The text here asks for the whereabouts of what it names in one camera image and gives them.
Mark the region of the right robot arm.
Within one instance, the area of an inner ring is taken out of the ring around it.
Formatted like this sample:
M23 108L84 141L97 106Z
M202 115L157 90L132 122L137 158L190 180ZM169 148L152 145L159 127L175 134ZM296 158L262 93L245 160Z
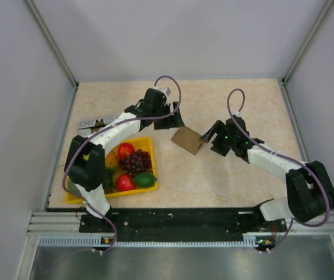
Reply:
M267 230L275 220L295 219L309 226L319 215L328 216L334 209L334 187L325 166L315 160L301 162L271 149L258 138L251 138L241 117L225 122L217 120L200 140L212 144L211 150L226 156L233 151L236 157L263 168L285 183L287 195L255 207L253 226Z

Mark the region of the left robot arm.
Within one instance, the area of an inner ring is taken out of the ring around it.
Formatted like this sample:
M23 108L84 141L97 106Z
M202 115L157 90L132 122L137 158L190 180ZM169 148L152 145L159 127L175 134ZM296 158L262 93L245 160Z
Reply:
M123 140L137 134L150 125L155 130L166 130L184 125L179 105L170 102L170 89L149 88L144 98L127 107L117 119L101 130L87 137L74 137L69 147L64 167L68 177L79 191L79 197L86 203L92 224L99 231L112 226L108 214L110 205L104 196L102 183L105 177L105 157Z

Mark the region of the brown cardboard box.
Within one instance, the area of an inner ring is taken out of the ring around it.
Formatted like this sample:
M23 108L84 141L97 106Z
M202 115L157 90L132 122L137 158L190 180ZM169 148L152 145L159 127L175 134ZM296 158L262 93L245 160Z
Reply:
M173 135L171 141L187 152L196 155L203 145L200 138L201 134L184 126Z

